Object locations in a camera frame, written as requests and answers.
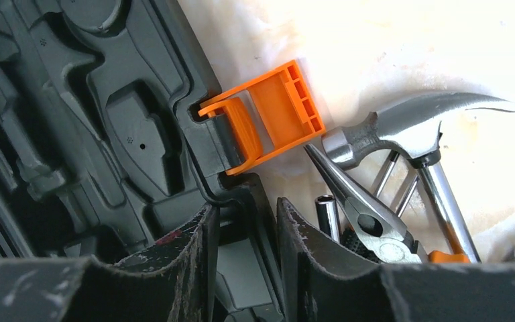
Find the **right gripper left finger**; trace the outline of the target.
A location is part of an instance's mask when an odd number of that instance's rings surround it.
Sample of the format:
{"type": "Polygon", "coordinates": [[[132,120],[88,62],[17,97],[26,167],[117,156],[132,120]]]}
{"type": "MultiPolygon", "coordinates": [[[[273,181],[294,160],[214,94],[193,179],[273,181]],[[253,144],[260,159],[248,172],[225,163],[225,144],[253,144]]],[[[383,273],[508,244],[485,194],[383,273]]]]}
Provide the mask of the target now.
{"type": "Polygon", "coordinates": [[[210,321],[219,209],[117,263],[0,258],[0,321],[210,321]]]}

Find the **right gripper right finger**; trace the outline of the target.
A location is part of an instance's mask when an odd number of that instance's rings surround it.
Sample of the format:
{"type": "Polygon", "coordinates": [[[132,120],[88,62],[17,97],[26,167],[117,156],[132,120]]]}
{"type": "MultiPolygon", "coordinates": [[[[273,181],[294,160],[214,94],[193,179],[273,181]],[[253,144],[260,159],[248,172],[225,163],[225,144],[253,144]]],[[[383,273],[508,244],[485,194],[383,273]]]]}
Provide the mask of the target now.
{"type": "Polygon", "coordinates": [[[376,264],[277,202],[287,321],[515,321],[515,263],[376,264]]]}

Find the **black plastic tool case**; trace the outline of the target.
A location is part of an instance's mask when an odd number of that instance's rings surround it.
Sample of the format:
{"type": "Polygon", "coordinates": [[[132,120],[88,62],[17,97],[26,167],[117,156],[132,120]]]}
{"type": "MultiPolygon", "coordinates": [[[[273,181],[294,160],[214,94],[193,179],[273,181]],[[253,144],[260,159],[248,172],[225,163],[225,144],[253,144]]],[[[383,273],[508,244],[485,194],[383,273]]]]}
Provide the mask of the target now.
{"type": "Polygon", "coordinates": [[[177,1],[0,1],[0,258],[114,264],[208,204],[210,321],[285,321],[253,169],[324,131],[296,61],[223,91],[177,1]]]}

